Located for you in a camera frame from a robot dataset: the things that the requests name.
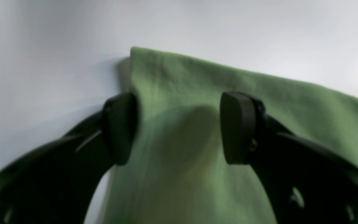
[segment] black rubber pad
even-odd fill
[[[106,101],[101,127],[115,164],[124,165],[129,160],[137,126],[138,103],[132,93],[123,93]]]
[[[220,98],[220,128],[228,164],[243,164],[255,133],[254,104],[247,95],[224,92]]]

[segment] green fabric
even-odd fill
[[[105,224],[270,224],[273,210],[249,166],[223,156],[224,91],[262,99],[298,136],[358,165],[358,99],[319,85],[134,47],[131,88],[141,124],[129,163],[118,167]]]

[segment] white background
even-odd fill
[[[0,169],[119,93],[134,45],[358,97],[358,0],[0,0]]]

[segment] green towel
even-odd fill
[[[104,224],[271,224],[273,210],[250,166],[226,164],[220,95],[260,98],[294,133],[358,166],[358,99],[319,85],[134,47],[131,88],[141,124],[118,167]]]

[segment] black plastic part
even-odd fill
[[[103,111],[84,119],[61,139],[2,169],[0,223],[82,224],[104,173],[129,158],[136,127],[132,118],[137,118],[134,104],[132,93],[109,99]]]
[[[257,98],[224,93],[221,113],[222,110],[226,110],[225,116],[221,116],[225,155],[227,152],[237,155],[235,161],[246,155],[243,164],[250,164],[259,177],[278,224],[358,224],[358,167],[322,146],[295,136],[268,116]],[[231,112],[227,110],[233,110],[235,115],[229,116]],[[255,123],[244,122],[252,117]],[[247,145],[241,144],[248,142],[250,136],[233,135],[233,130],[228,128],[247,129],[239,128],[236,122],[241,126],[251,124],[257,142],[255,150],[250,151]],[[300,193],[302,203],[294,189]]]
[[[256,114],[253,101],[237,92],[225,92],[220,98],[220,126],[226,162],[244,163],[255,135]]]
[[[102,112],[102,132],[108,151],[118,165],[127,163],[138,126],[138,105],[132,93],[106,101]]]

